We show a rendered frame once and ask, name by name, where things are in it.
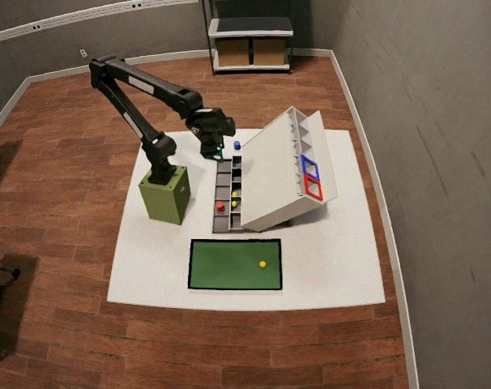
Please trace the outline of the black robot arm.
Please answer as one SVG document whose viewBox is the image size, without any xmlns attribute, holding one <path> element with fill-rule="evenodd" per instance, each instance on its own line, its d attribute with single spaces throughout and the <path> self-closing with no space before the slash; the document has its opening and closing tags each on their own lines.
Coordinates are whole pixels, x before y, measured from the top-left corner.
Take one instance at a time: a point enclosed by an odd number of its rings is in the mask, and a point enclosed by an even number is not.
<svg viewBox="0 0 491 389">
<path fill-rule="evenodd" d="M 152 174 L 147 179 L 148 183 L 162 186 L 168 184 L 177 166 L 171 165 L 167 160 L 169 156 L 176 154 L 177 144 L 172 137 L 163 131 L 158 132 L 147 122 L 119 88 L 115 79 L 154 96 L 173 108 L 181 119 L 186 119 L 185 125 L 193 135 L 200 136 L 206 132 L 200 138 L 208 147 L 218 144 L 219 135 L 233 137 L 236 134 L 237 126 L 232 117 L 226 117 L 221 108 L 204 108 L 199 92 L 167 82 L 131 66 L 125 63 L 125 58 L 116 54 L 108 53 L 93 58 L 89 63 L 89 69 L 92 87 L 97 88 L 109 99 L 142 141 L 141 148 L 152 164 Z M 153 143 L 156 139 L 158 141 Z"/>
</svg>

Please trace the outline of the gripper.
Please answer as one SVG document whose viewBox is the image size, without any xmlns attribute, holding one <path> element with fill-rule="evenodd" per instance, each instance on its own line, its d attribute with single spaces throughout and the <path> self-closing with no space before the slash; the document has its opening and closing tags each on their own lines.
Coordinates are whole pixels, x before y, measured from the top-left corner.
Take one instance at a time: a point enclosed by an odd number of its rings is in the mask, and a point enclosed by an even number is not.
<svg viewBox="0 0 491 389">
<path fill-rule="evenodd" d="M 200 137 L 204 136 L 205 134 L 206 134 L 206 132 L 204 132 L 200 136 L 195 136 L 200 141 L 200 143 L 201 143 L 201 146 L 200 146 L 200 154 L 203 156 L 203 158 L 205 160 L 214 160 L 214 161 L 223 163 L 224 162 L 224 157 L 223 157 L 222 149 L 225 149 L 225 146 L 224 146 L 224 136 L 220 136 L 219 135 L 219 140 L 218 140 L 219 142 L 218 142 L 218 144 L 208 147 L 204 143 L 204 141 L 200 138 Z M 222 143 L 221 143 L 221 140 L 222 140 Z M 221 144 L 222 144 L 222 146 L 220 146 Z M 220 149 L 218 149 L 218 148 L 220 148 Z M 220 160 L 217 159 L 217 158 L 215 158 L 215 157 L 213 157 L 213 156 L 219 156 L 220 157 Z"/>
</svg>

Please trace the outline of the large white panel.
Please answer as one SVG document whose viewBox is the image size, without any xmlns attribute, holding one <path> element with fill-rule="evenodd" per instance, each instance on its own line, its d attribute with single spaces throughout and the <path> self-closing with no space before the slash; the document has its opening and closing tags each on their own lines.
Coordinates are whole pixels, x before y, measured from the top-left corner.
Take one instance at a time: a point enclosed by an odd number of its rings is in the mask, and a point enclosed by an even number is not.
<svg viewBox="0 0 491 389">
<path fill-rule="evenodd" d="M 241 147 L 216 164 L 212 233 L 260 233 L 339 197 L 320 111 L 291 107 Z M 318 164 L 323 201 L 305 193 L 302 153 Z"/>
</svg>

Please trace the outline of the blue funnel band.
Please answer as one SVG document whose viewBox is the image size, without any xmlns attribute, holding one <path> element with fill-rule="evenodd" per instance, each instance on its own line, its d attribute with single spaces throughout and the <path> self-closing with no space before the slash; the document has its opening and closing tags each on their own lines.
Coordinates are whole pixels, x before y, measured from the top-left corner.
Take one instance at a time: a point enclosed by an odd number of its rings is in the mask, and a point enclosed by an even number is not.
<svg viewBox="0 0 491 389">
<path fill-rule="evenodd" d="M 316 176 L 317 176 L 317 177 L 315 177 L 314 175 L 312 175 L 312 174 L 310 174 L 310 173 L 306 172 L 306 170 L 305 170 L 305 159 L 306 159 L 307 161 L 309 161 L 310 163 L 314 164 L 314 166 L 315 166 L 315 171 L 316 171 Z M 318 181 L 320 182 L 319 173 L 318 173 L 318 164 L 316 164 L 315 162 L 313 162 L 312 160 L 310 160 L 309 158 L 307 158 L 307 157 L 305 157 L 305 156 L 303 156 L 303 155 L 301 155 L 301 163 L 302 163 L 303 173 L 305 173 L 305 174 L 307 174 L 307 175 L 311 176 L 312 178 L 314 178 L 314 179 L 316 179 L 316 180 L 318 180 Z"/>
</svg>

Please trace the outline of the red square band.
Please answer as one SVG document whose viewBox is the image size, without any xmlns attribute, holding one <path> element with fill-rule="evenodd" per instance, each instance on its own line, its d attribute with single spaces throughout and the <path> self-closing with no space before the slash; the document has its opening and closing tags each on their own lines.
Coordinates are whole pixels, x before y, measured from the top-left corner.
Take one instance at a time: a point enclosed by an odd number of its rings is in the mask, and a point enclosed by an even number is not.
<svg viewBox="0 0 491 389">
<path fill-rule="evenodd" d="M 321 183 L 318 180 L 312 178 L 311 176 L 309 176 L 309 175 L 307 175 L 305 173 L 303 173 L 303 176 L 304 176 L 304 182 L 305 182 L 305 193 L 308 194 L 308 195 L 311 195 L 311 196 L 315 197 L 316 199 L 319 199 L 319 200 L 323 201 Z M 307 178 L 310 179 L 310 180 L 312 180 L 312 181 L 314 181 L 314 182 L 317 182 L 318 183 L 319 196 L 317 196 L 317 195 L 312 194 L 312 193 L 309 192 Z"/>
</svg>

